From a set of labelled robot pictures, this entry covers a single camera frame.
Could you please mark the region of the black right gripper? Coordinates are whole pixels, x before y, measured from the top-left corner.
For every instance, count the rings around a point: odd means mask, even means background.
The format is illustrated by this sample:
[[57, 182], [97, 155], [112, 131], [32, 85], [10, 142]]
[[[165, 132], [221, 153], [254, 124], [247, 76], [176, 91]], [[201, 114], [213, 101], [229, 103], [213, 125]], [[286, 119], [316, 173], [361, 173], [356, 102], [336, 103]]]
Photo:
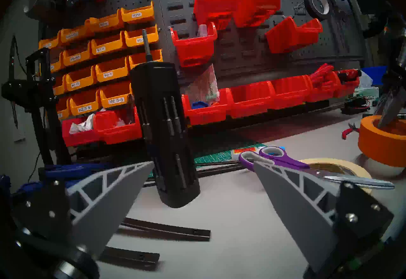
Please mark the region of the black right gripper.
[[392, 123], [404, 107], [406, 101], [406, 57], [390, 56], [385, 73], [386, 96], [378, 128]]

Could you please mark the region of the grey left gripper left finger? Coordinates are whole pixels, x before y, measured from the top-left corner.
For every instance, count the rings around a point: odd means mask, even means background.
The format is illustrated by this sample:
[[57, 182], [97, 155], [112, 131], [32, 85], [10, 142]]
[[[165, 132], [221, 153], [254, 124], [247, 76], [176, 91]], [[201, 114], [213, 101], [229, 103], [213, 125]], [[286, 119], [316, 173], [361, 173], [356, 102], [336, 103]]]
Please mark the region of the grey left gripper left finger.
[[19, 227], [53, 243], [84, 245], [99, 256], [133, 206], [153, 162], [94, 173], [65, 187], [49, 181], [13, 206]]

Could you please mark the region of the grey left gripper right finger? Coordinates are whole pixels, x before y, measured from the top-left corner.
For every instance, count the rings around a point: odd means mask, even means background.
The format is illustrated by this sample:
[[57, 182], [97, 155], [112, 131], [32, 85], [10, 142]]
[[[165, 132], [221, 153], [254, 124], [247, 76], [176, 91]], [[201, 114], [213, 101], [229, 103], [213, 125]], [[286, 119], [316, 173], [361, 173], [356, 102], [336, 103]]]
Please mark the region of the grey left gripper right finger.
[[274, 210], [308, 262], [306, 275], [348, 275], [382, 246], [393, 213], [365, 188], [387, 188], [356, 176], [316, 177], [296, 169], [256, 161]]

